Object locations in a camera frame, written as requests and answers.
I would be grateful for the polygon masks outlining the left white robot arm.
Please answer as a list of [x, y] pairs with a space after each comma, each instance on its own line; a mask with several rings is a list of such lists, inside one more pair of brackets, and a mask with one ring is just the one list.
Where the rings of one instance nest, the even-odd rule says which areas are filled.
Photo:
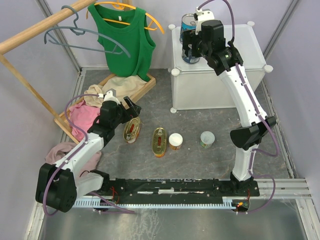
[[87, 194], [106, 195], [111, 189], [109, 174], [91, 170], [82, 175], [82, 168], [114, 137], [120, 124], [140, 115], [141, 107], [128, 96], [124, 97], [128, 108], [114, 96], [106, 96], [100, 114], [84, 134], [84, 139], [62, 159], [54, 164], [44, 163], [39, 169], [35, 200], [42, 204], [45, 215], [48, 208], [55, 212], [68, 212], [80, 197]]

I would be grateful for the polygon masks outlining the blue soup can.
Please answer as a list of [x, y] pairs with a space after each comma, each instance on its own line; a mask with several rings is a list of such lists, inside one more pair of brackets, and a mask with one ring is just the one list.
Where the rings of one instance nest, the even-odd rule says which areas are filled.
[[196, 29], [198, 21], [195, 20], [193, 13], [187, 13], [182, 16], [181, 18], [181, 27], [180, 27], [180, 36], [179, 41], [182, 44], [183, 43], [183, 32], [187, 30], [194, 30]]

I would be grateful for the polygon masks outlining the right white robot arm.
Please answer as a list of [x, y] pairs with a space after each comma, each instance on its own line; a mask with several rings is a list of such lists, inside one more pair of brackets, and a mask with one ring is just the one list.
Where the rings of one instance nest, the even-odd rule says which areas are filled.
[[240, 117], [241, 126], [230, 132], [236, 147], [235, 165], [230, 174], [231, 193], [242, 195], [248, 189], [246, 181], [254, 178], [253, 163], [259, 144], [276, 124], [274, 116], [263, 110], [249, 83], [243, 59], [234, 45], [226, 41], [224, 26], [219, 20], [207, 20], [196, 29], [182, 34], [182, 48], [193, 57], [202, 57], [227, 87]]

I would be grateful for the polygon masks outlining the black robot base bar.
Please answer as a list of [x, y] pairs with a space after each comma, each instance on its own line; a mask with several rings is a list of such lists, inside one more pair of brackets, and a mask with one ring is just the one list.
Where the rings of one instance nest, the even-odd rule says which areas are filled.
[[253, 177], [239, 182], [230, 179], [108, 179], [95, 193], [116, 197], [118, 204], [221, 204], [223, 197], [258, 197]]

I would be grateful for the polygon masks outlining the dark blue tin can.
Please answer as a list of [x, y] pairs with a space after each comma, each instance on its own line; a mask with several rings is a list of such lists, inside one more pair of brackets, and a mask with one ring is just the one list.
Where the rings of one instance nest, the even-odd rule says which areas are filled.
[[199, 57], [195, 57], [192, 55], [192, 51], [191, 50], [182, 50], [182, 54], [181, 54], [182, 60], [189, 64], [189, 65], [193, 65], [196, 64], [200, 61]]

